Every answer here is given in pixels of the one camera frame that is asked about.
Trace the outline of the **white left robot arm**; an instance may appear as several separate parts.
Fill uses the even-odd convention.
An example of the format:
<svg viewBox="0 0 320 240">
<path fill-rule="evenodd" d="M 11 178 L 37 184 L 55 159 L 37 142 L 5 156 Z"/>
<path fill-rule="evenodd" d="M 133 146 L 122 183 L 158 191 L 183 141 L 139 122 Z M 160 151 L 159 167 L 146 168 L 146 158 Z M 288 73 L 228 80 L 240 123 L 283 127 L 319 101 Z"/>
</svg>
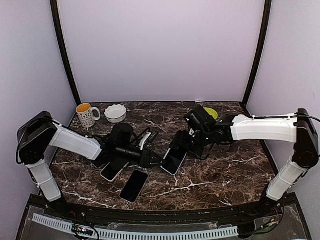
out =
<svg viewBox="0 0 320 240">
<path fill-rule="evenodd" d="M 84 157 L 85 159 L 108 164 L 124 159 L 142 168 L 154 168 L 162 164 L 162 158 L 144 145 L 131 125 L 117 123 L 106 136 L 79 134 L 42 111 L 17 132 L 16 162 L 25 165 L 44 198 L 51 203 L 51 210 L 60 218 L 71 213 L 63 194 L 45 160 L 47 148 L 54 147 Z"/>
</svg>

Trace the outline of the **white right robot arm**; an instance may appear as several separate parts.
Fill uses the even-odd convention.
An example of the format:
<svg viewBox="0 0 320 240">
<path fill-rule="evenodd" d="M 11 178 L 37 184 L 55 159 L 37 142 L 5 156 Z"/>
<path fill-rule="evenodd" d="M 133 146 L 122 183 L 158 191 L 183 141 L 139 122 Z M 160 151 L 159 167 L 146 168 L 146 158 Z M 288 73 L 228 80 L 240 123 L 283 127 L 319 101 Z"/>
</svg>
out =
<svg viewBox="0 0 320 240">
<path fill-rule="evenodd" d="M 320 158 L 318 133 L 314 117 L 304 108 L 296 113 L 273 116 L 223 115 L 214 119 L 197 106 L 184 116 L 189 130 L 179 130 L 170 148 L 182 147 L 197 159 L 198 150 L 206 146 L 232 144 L 245 140 L 266 140 L 293 143 L 293 154 L 276 177 L 268 184 L 262 201 L 255 205 L 255 213 L 266 217 L 275 208 L 276 201 L 299 178 L 315 167 Z"/>
</svg>

